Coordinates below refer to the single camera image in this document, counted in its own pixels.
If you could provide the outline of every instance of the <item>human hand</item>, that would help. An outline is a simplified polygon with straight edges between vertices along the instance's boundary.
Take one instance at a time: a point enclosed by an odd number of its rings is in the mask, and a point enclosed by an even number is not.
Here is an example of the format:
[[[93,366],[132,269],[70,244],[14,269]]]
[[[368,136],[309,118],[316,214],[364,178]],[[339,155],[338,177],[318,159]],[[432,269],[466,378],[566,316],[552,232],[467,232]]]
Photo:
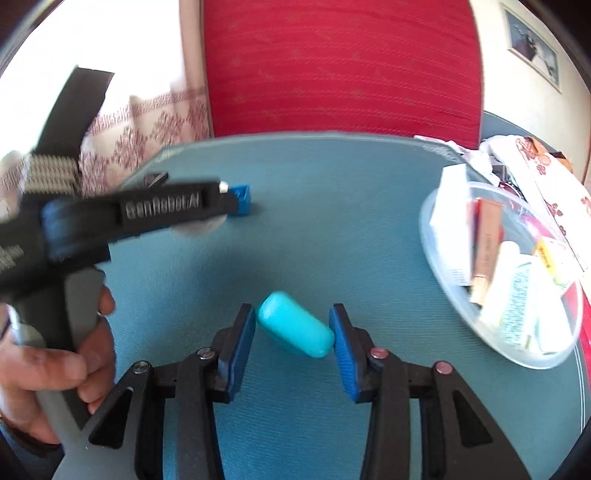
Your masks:
[[[103,286],[98,311],[115,310],[111,291]],[[60,443],[35,392],[77,388],[94,413],[115,379],[115,350],[109,323],[100,317],[78,353],[18,346],[10,329],[0,341],[0,415],[9,426],[44,443]]]

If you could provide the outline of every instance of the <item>gray handle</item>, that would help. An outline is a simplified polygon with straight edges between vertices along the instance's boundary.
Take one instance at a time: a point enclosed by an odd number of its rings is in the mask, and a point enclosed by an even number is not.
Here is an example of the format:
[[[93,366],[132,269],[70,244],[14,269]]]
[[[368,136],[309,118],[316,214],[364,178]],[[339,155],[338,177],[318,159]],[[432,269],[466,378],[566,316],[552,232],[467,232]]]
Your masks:
[[[77,351],[96,327],[104,278],[100,270],[87,268],[19,299],[10,309],[16,343]],[[75,390],[40,391],[37,400],[67,452],[89,418],[86,404]]]

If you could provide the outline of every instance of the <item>picture frame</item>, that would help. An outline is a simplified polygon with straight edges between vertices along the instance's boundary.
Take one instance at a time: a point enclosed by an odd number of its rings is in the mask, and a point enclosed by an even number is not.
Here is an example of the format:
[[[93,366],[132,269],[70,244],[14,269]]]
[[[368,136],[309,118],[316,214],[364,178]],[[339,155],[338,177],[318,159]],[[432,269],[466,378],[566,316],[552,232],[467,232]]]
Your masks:
[[[558,53],[535,28],[501,4],[507,26],[508,49],[545,78],[560,93]]]

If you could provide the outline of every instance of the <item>teal table mat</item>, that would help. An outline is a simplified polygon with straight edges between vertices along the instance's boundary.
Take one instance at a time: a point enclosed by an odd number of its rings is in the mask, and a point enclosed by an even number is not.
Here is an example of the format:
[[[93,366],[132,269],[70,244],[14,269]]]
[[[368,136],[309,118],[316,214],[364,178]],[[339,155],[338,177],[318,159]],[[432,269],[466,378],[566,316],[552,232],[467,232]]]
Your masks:
[[[514,365],[462,323],[437,284],[418,214],[441,169],[460,161],[445,146],[371,135],[256,135],[163,150],[129,183],[158,171],[171,181],[218,177],[250,184],[254,207],[205,236],[162,231],[112,246],[103,268],[118,302],[118,375],[139,359],[160,365],[207,346],[242,302],[258,306],[274,290],[325,322],[342,302],[354,325],[404,361],[450,361],[532,477],[549,478],[587,421],[587,373],[578,350],[549,371]],[[168,403],[173,479],[178,419]],[[332,353],[293,355],[258,330],[240,393],[215,407],[226,479],[358,479],[369,409],[343,392]],[[415,403],[412,413],[418,479]]]

